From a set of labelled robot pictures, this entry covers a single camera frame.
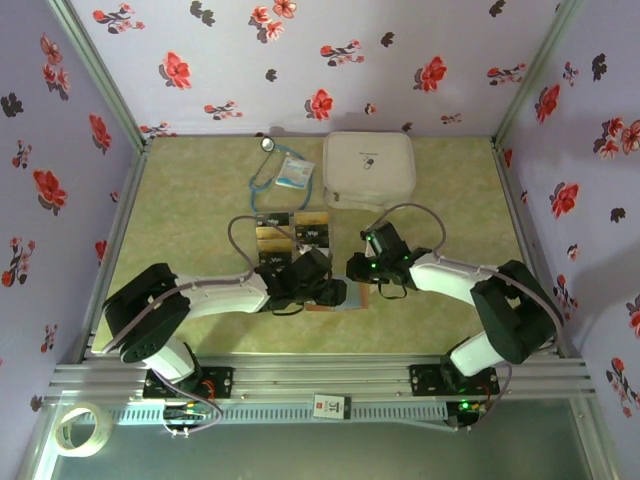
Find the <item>blue stethoscope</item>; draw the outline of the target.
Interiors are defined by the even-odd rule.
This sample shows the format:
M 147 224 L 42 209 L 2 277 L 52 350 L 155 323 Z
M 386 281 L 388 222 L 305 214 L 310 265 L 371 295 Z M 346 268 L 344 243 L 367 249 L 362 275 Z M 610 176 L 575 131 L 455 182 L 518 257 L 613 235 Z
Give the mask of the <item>blue stethoscope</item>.
M 275 184 L 275 177 L 279 173 L 279 170 L 281 168 L 282 161 L 283 161 L 284 157 L 286 155 L 291 155 L 291 156 L 293 156 L 295 158 L 300 158 L 300 159 L 306 160 L 299 152 L 297 152 L 297 151 L 295 151 L 295 150 L 293 150 L 293 149 L 291 149 L 289 147 L 286 147 L 284 145 L 278 144 L 272 137 L 269 137 L 269 136 L 263 136 L 261 138 L 261 140 L 260 140 L 260 148 L 266 154 L 266 156 L 265 156 L 264 160 L 262 161 L 262 163 L 257 168 L 257 170 L 254 172 L 254 174 L 249 178 L 249 181 L 248 181 L 249 205 L 250 205 L 250 209 L 251 209 L 251 211 L 253 213 L 257 213 L 258 212 L 258 208 L 257 208 L 257 204 L 256 204 L 257 196 L 260 193 L 263 193 L 263 192 L 267 191 L 272 185 L 276 185 Z M 263 183 L 258 183 L 257 180 L 258 180 L 258 177 L 261 174 L 262 170 L 266 166 L 267 162 L 271 159 L 271 157 L 276 155 L 276 154 L 282 154 L 283 155 L 279 166 L 276 168 L 276 171 L 269 178 L 267 178 Z M 314 178 L 314 172 L 313 172 L 310 184 L 306 189 L 293 189 L 293 190 L 303 190 L 305 192 L 304 199 L 303 199 L 302 203 L 297 207 L 297 211 L 303 211 L 309 206 L 309 203 L 310 203 L 310 200 L 311 200 L 311 196 L 312 196 L 312 192 L 313 192 L 313 183 L 314 183 L 313 178 Z

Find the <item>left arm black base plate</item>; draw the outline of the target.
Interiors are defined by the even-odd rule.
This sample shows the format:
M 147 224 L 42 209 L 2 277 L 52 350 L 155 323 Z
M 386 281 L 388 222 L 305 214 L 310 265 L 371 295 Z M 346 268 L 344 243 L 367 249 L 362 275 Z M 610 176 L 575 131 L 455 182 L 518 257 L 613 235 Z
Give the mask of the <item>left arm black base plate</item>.
M 209 399 L 229 399 L 233 387 L 232 367 L 200 367 L 176 385 L 194 395 Z M 146 373 L 142 397 L 145 399 L 171 399 L 178 394 L 166 386 L 152 371 Z

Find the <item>clear adhesive tape roll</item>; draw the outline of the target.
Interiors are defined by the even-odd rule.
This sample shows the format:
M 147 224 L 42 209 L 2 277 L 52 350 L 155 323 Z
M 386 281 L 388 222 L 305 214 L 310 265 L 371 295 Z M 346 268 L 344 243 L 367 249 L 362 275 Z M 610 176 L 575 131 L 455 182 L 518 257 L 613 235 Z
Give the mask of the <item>clear adhesive tape roll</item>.
M 83 414 L 94 418 L 94 428 L 88 439 L 78 445 L 72 440 L 76 420 Z M 109 440 L 113 430 L 111 415 L 98 405 L 81 402 L 65 407 L 55 424 L 53 438 L 58 454 L 71 458 L 86 458 L 98 453 Z

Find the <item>aluminium table side rail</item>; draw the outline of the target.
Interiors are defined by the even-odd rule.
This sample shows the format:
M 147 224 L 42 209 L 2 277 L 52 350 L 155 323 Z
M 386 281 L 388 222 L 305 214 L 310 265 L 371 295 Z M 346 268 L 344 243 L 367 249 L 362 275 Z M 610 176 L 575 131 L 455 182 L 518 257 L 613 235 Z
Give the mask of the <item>aluminium table side rail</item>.
M 99 266 L 96 281 L 91 292 L 82 329 L 73 345 L 71 353 L 72 364 L 81 364 L 91 356 L 90 343 L 95 338 L 95 333 L 100 323 L 102 305 L 109 292 L 118 256 L 124 241 L 126 229 L 136 201 L 152 145 L 152 140 L 146 141 L 143 144 L 142 150 L 133 156 L 131 166 L 120 194 L 120 199 L 117 204 L 114 221 L 107 238 L 106 251 Z
M 520 181 L 510 173 L 510 168 L 504 160 L 502 147 L 499 144 L 491 144 L 491 146 L 523 262 L 538 280 L 545 294 L 549 297 L 552 308 L 558 314 L 562 329 L 560 338 L 556 340 L 555 351 L 561 357 L 580 358 L 581 355 L 573 345 L 567 330 L 569 324 L 565 317 L 564 308 L 559 298 L 553 293 L 555 280 L 549 272 L 541 239 L 529 209 L 532 206 L 532 201 L 528 200 L 524 203 L 521 199 L 525 189 L 521 186 Z

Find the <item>red white label tag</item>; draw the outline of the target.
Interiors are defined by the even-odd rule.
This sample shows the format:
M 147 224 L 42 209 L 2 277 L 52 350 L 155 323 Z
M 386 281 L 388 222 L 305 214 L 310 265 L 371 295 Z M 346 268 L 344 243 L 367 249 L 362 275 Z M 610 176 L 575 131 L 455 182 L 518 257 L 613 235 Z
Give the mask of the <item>red white label tag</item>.
M 315 394 L 312 415 L 325 420 L 348 420 L 351 418 L 351 404 L 349 396 Z

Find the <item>white zipped medicine pouch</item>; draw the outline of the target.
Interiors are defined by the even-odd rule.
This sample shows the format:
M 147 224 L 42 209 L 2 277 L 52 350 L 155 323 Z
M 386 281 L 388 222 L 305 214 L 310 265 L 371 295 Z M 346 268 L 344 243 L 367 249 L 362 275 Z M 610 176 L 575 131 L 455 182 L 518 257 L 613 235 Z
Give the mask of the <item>white zipped medicine pouch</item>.
M 411 199 L 416 168 L 404 133 L 333 132 L 323 143 L 323 200 L 331 208 L 384 211 Z

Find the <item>small controller circuit board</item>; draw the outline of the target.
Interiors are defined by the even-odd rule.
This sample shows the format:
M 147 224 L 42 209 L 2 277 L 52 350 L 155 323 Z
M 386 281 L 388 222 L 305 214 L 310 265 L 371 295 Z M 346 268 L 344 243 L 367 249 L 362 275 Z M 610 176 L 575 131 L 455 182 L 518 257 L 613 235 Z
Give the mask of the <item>small controller circuit board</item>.
M 166 405 L 163 410 L 163 420 L 165 422 L 201 422 L 206 420 L 212 413 L 212 407 L 201 403 L 190 401 L 181 405 Z
M 456 431 L 470 431 L 486 414 L 484 402 L 460 400 L 447 402 L 448 418 L 445 423 Z

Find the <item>group of black gold packets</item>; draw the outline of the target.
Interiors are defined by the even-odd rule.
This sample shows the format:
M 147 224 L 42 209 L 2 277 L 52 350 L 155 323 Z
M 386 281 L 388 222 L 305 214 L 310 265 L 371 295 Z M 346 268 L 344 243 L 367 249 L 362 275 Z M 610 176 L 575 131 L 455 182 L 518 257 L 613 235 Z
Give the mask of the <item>group of black gold packets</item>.
M 292 253 L 292 256 L 293 256 L 293 258 L 292 258 L 292 262 L 293 262 L 295 259 L 297 259 L 297 258 L 298 258 L 302 253 L 305 253 L 307 250 L 310 250 L 310 249 L 301 249 L 301 250 L 299 250 L 299 249 L 296 247 L 296 242 L 297 242 L 298 240 L 300 240 L 300 239 L 296 236 L 296 233 L 295 233 L 295 227 L 296 227 L 296 225 L 295 225 L 295 223 L 294 223 L 294 214 L 295 214 L 296 212 L 288 213 L 288 214 L 289 214 L 289 216 L 290 216 L 290 222 L 289 222 L 289 225 L 288 225 L 288 226 L 285 226 L 285 227 L 275 227 L 275 228 L 277 228 L 277 229 L 282 229 L 282 230 L 287 229 L 287 230 L 289 230 L 289 231 L 290 231 L 290 241 L 292 242 L 292 246 L 293 246 L 293 249 L 292 249 L 292 252 L 291 252 L 291 253 Z M 329 251 L 326 251 L 326 250 L 320 250 L 320 249 L 319 249 L 319 250 L 320 250 L 322 253 L 324 253 L 328 258 L 331 258 L 331 257 L 332 257 L 332 253 L 331 253 L 331 239 L 330 239 L 330 225 L 329 225 L 329 223 L 327 224 L 327 226 L 328 226 L 328 228 L 329 228 L 330 250 L 329 250 Z

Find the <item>aluminium frame corner post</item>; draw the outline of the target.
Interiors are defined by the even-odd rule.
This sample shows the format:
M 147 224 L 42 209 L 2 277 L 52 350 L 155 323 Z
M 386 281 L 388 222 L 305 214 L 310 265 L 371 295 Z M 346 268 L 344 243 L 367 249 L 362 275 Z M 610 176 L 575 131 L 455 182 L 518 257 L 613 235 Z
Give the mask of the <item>aluminium frame corner post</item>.
M 71 1 L 45 0 L 45 2 L 65 31 L 128 140 L 138 153 L 144 153 L 146 140 L 139 132 L 134 116 Z
M 562 44 L 567 31 L 570 29 L 582 7 L 588 0 L 562 0 L 555 12 L 553 22 L 540 44 L 527 73 L 518 88 L 513 100 L 509 104 L 496 133 L 491 137 L 491 145 L 497 150 L 502 141 L 508 136 L 512 125 L 523 108 L 528 96 L 533 92 L 536 83 L 548 68 L 551 57 Z

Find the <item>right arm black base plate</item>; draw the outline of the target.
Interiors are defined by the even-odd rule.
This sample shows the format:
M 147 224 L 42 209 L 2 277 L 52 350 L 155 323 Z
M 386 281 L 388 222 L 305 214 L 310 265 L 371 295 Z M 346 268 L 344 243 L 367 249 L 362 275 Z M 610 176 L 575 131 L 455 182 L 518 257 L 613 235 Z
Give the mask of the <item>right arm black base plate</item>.
M 408 367 L 413 396 L 497 395 L 500 385 L 494 368 L 464 376 L 452 365 L 414 364 Z

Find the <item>aluminium frame cross rail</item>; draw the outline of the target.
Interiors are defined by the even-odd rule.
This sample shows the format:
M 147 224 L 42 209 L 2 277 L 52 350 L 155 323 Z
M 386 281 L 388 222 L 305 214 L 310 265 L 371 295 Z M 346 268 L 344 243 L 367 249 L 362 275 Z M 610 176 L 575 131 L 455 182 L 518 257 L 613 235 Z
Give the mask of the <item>aluminium frame cross rail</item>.
M 438 365 L 433 355 L 403 354 L 223 354 L 200 364 L 233 369 L 231 401 L 301 403 L 315 393 L 347 395 L 356 401 L 411 401 L 412 365 Z M 47 403 L 74 397 L 139 401 L 146 370 L 114 355 L 55 368 L 43 394 Z M 497 370 L 507 400 L 590 398 L 595 387 L 579 358 L 542 354 Z

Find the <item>white blue sealed packet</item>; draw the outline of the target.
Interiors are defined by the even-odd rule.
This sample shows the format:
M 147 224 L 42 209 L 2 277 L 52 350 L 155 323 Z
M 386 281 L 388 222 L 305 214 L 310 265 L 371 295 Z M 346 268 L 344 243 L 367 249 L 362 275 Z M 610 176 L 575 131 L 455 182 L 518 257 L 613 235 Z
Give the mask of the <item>white blue sealed packet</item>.
M 307 160 L 286 155 L 282 161 L 275 184 L 292 189 L 306 189 L 312 179 L 315 164 Z

